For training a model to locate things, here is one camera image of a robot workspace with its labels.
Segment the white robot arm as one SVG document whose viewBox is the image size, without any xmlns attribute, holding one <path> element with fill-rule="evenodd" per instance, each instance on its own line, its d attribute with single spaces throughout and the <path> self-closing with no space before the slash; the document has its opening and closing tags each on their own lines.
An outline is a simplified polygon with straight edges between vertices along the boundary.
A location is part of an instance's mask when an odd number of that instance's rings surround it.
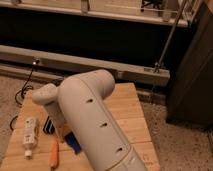
<svg viewBox="0 0 213 171">
<path fill-rule="evenodd" d="M 95 70 L 49 83 L 32 94 L 55 127 L 68 126 L 94 171 L 148 171 L 104 104 L 115 88 L 107 70 Z"/>
</svg>

